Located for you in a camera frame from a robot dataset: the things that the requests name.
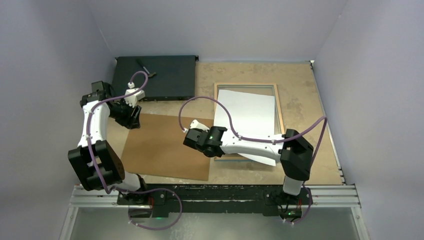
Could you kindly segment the brown cardboard backing board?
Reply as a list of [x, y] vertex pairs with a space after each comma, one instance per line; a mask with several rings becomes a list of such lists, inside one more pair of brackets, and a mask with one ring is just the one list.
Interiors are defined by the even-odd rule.
[[121, 161], [127, 172], [207, 181], [210, 159], [183, 144], [177, 116], [140, 114], [140, 128], [131, 129]]

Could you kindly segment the hot air balloon photo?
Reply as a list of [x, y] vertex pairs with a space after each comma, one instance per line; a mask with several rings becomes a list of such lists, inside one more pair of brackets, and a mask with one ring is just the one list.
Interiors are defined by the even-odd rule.
[[276, 98], [272, 95], [220, 89], [217, 101], [230, 113], [237, 132], [253, 134], [255, 139], [282, 132], [276, 112]]

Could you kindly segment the blue wooden picture frame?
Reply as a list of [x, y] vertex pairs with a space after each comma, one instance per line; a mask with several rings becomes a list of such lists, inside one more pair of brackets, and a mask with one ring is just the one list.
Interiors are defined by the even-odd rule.
[[276, 101], [276, 113], [281, 127], [281, 133], [285, 132], [283, 123], [282, 109], [280, 104], [280, 97], [275, 83], [216, 83], [214, 86], [214, 98], [218, 100], [219, 90], [231, 90], [243, 93], [255, 93], [261, 95], [274, 95]]

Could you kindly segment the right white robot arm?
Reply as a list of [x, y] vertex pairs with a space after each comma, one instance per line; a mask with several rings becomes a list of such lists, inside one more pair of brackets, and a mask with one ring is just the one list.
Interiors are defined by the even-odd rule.
[[314, 147], [294, 129], [265, 139], [234, 134], [222, 126], [196, 126], [185, 128], [183, 132], [186, 134], [183, 144], [209, 158], [239, 154], [280, 162], [285, 174], [280, 196], [288, 204], [300, 198], [304, 182], [310, 179]]

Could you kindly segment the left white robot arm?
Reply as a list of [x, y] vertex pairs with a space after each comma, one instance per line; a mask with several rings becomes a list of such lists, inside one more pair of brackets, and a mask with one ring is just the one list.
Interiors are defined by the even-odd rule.
[[91, 84], [92, 92], [81, 98], [84, 113], [81, 138], [67, 157], [82, 187], [87, 191], [119, 190], [138, 205], [146, 203], [149, 191], [143, 178], [129, 173], [107, 141], [109, 118], [129, 130], [140, 128], [141, 107], [138, 101], [145, 92], [131, 83], [123, 96], [113, 96], [111, 84], [103, 81]]

